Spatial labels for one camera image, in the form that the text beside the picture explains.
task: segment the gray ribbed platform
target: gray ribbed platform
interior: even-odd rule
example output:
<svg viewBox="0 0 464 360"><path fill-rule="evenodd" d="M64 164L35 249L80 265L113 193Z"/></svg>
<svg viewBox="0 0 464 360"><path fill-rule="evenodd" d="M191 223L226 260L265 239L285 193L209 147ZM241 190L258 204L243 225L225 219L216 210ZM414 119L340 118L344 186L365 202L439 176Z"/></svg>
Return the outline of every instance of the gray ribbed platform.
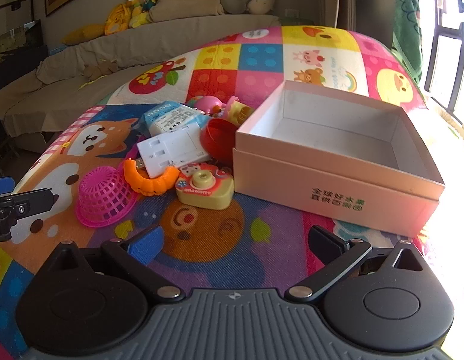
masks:
<svg viewBox="0 0 464 360"><path fill-rule="evenodd" d="M71 360L30 349L25 360ZM451 360L438 348L409 356L364 352L327 330L317 311L274 289L194 290L157 307L145 327L115 349L80 360Z"/></svg>

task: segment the colorful play mat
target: colorful play mat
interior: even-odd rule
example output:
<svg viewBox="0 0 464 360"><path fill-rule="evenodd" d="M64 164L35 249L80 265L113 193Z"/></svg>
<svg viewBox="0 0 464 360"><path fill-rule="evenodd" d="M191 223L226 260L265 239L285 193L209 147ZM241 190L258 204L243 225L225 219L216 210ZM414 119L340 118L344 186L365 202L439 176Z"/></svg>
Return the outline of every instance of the colorful play mat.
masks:
<svg viewBox="0 0 464 360"><path fill-rule="evenodd" d="M401 64L379 42L355 32L311 26L249 31L144 72L79 117L17 186L16 192L50 188L55 204L49 212L21 220L12 228L12 240L0 243L0 360L15 359L27 349L14 320L15 306L46 257L66 239L82 248L97 247L159 223L165 246L150 268L185 291L276 287L280 292L322 267L307 247L312 225L378 247L392 247L401 239L241 194L223 211L205 210L180 203L173 190L140 198L128 215L108 227L92 229L78 222L79 181L98 166L119 165L139 138L134 125L151 104L184 103L202 95L226 101L236 95L257 107L283 80L400 105L414 123L429 128L423 115L430 111ZM428 228L414 243L434 256L429 259L434 267L440 256L433 254L431 232Z"/></svg>

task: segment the orange pumpkin ring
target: orange pumpkin ring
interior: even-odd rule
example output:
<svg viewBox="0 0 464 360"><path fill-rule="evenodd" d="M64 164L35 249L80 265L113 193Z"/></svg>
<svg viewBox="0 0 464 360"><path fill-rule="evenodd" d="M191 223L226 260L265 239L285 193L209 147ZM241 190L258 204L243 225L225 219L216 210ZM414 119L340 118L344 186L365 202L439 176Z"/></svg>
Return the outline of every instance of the orange pumpkin ring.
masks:
<svg viewBox="0 0 464 360"><path fill-rule="evenodd" d="M180 171L176 167L166 167L164 173L156 178L145 178L137 171L135 161L127 159L123 162L123 175L126 182L137 193L145 196L162 195L175 185Z"/></svg>

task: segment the beige sofa cover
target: beige sofa cover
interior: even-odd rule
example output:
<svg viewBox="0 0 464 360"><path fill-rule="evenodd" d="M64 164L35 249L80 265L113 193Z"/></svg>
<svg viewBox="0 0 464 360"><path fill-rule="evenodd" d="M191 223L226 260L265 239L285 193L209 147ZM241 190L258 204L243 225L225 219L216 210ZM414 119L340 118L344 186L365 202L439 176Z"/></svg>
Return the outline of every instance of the beige sofa cover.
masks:
<svg viewBox="0 0 464 360"><path fill-rule="evenodd" d="M11 137L63 131L85 110L147 70L205 43L278 26L271 15L189 17L148 24L68 47L0 90L0 119ZM82 89L85 64L116 60L120 71Z"/></svg>

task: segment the red plastic bowl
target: red plastic bowl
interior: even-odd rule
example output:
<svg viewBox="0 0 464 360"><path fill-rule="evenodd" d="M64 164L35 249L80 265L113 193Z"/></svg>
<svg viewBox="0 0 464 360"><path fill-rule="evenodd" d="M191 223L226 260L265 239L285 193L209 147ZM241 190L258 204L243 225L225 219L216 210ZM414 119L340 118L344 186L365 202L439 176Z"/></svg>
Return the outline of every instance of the red plastic bowl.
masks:
<svg viewBox="0 0 464 360"><path fill-rule="evenodd" d="M211 157L232 167L232 149L235 147L237 127L225 119L209 120L200 133L200 143Z"/></svg>

